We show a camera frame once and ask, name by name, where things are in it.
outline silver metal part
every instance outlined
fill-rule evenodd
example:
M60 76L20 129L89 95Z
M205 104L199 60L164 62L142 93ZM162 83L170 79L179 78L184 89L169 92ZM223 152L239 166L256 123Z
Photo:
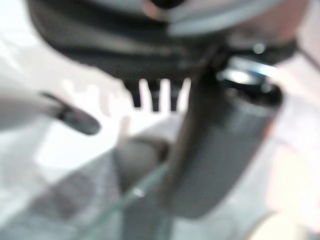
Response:
M268 85L266 77L274 77L277 69L260 62L242 57L231 57L227 68L217 74L220 81L228 80L241 85L261 86Z

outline black plastic part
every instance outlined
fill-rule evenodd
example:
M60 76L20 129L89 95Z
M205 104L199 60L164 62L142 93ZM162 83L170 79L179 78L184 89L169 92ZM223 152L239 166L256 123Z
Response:
M57 114L56 118L61 120L64 124L86 135L95 135L100 131L100 123L88 113L70 106L50 93L42 92L41 95L55 100L62 105L62 109Z
M140 89L139 89L139 82L124 80L124 86L132 95L133 105L135 108L141 107L141 97L140 97Z
M152 108L154 112L159 112L160 82L161 79L148 81L152 98Z
M248 95L223 88L207 72L191 86L189 108L163 186L168 213L198 218L232 189L259 147L282 102L276 86Z
M171 111L175 112L177 110L177 103L180 90L184 84L184 80L170 82L170 101L171 101Z
M298 49L298 42L296 39L278 46L266 46L262 53L255 53L253 49L236 50L229 49L231 56L241 56L242 58L257 60L260 63L267 65L275 65L281 61L291 58Z
M172 9L180 4L182 4L185 0L151 0L154 5L162 9Z

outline microscope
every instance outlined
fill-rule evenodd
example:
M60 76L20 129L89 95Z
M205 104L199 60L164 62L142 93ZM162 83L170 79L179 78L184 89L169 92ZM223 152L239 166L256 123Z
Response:
M224 202L255 191L253 184L243 183L244 175L250 175L248 166L283 101L281 89L269 78L276 74L273 65L297 50L307 0L27 4L34 26L50 46L121 79L136 108L141 106L139 80L146 79L155 112L161 79L170 80L173 112L184 80L191 80L175 143L141 136L115 149L123 194L153 170L163 169L152 189L125 208L121 240L209 239L179 236L177 229L184 224L192 229L192 223L212 228L210 239L240 240L268 214L259 197L252 199L257 204L249 201L255 208L236 209ZM95 132L92 124L84 131ZM133 146L141 153L138 163ZM154 154L143 154L147 148Z

